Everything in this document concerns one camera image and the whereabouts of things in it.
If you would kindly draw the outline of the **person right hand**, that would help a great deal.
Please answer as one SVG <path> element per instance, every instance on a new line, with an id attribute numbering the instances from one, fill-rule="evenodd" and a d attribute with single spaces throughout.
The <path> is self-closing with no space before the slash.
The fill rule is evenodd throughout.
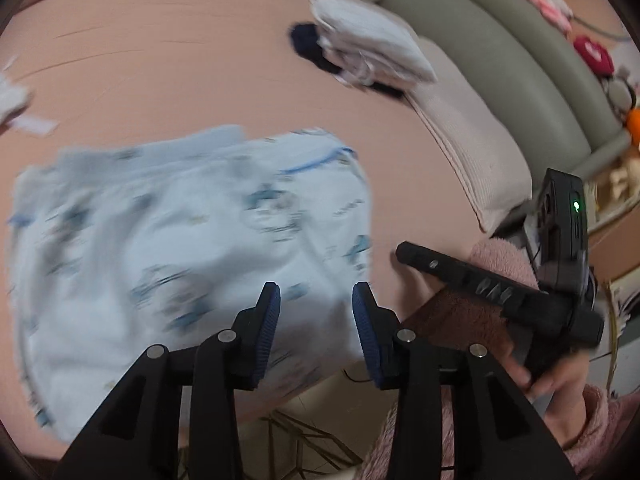
<path id="1" fill-rule="evenodd" d="M 529 371 L 514 359 L 513 344 L 502 344 L 498 361 L 530 401 L 551 396 L 544 412 L 544 423 L 562 448 L 570 448 L 579 438 L 587 422 L 584 389 L 589 370 L 589 354 L 574 351 L 555 363 L 536 382 Z"/>

